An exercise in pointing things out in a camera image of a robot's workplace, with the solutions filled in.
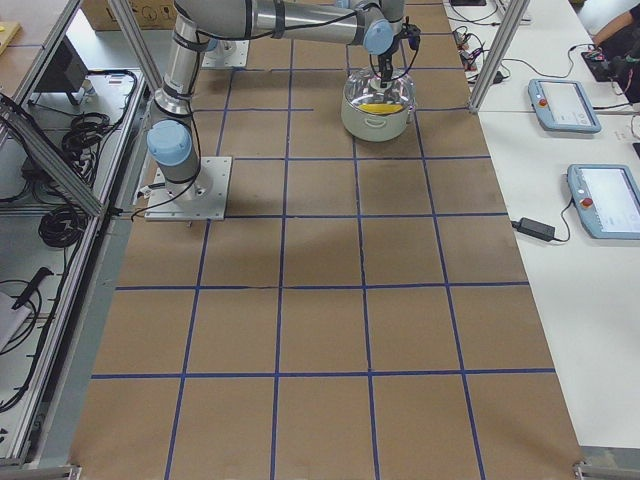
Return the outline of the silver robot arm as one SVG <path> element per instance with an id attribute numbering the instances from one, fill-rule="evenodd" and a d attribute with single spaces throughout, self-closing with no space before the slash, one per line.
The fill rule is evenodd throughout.
<path id="1" fill-rule="evenodd" d="M 291 1 L 179 1 L 169 64 L 153 107 L 206 153 L 236 158 L 234 217 L 341 216 L 363 196 L 423 184 L 412 107 L 389 105 L 407 71 L 393 59 L 418 43 L 400 1 L 334 6 Z"/>

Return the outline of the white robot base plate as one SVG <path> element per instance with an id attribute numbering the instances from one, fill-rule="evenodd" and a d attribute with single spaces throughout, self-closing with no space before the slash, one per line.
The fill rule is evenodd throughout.
<path id="1" fill-rule="evenodd" d="M 150 209 L 143 212 L 148 221 L 222 221 L 225 218 L 231 157 L 203 157 L 195 182 L 181 194 L 188 183 L 179 187 L 166 183 L 159 167 L 154 182 L 164 186 L 150 193 Z"/>

